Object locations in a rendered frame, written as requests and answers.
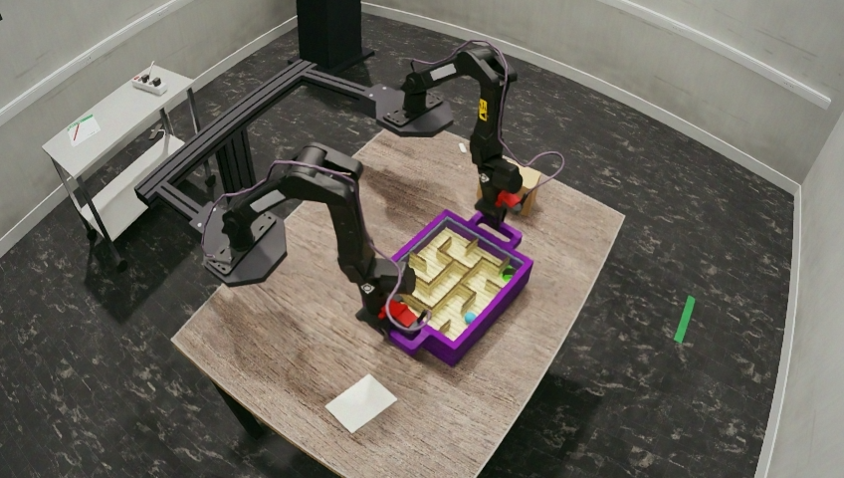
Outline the white rectangular card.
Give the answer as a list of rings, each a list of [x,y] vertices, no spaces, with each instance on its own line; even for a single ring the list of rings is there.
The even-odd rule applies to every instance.
[[[396,400],[369,374],[325,407],[353,433]]]

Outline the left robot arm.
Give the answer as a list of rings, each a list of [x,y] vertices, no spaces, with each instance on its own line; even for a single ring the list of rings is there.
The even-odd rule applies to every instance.
[[[444,81],[464,75],[470,76],[480,82],[481,90],[478,118],[469,145],[472,163],[477,165],[481,185],[496,186],[508,193],[516,194],[523,186],[523,177],[517,165],[503,158],[502,150],[504,149],[498,139],[498,127],[503,96],[505,96],[501,117],[501,141],[504,142],[502,120],[506,95],[510,83],[517,80],[518,74],[506,60],[510,77],[508,76],[504,94],[505,77],[503,76],[506,73],[506,66],[499,51],[487,45],[461,52],[457,56],[452,58],[453,60],[449,59],[436,66],[408,74],[406,82],[401,87],[405,93],[403,104],[383,115],[383,119],[397,127],[404,127],[443,104],[442,98],[425,90],[442,85],[437,85],[437,83],[444,83]],[[498,73],[496,74],[495,71]],[[426,105],[425,95],[427,95]]]

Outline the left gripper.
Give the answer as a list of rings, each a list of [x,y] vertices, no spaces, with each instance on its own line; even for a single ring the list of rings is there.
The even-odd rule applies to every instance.
[[[496,186],[481,185],[481,190],[484,198],[482,197],[474,204],[475,210],[480,211],[489,220],[495,230],[499,230],[501,221],[505,222],[506,216],[509,212],[509,210],[502,205],[503,200],[510,207],[514,207],[521,201],[521,199],[515,194],[503,191]],[[496,218],[496,223],[494,223],[490,214]]]

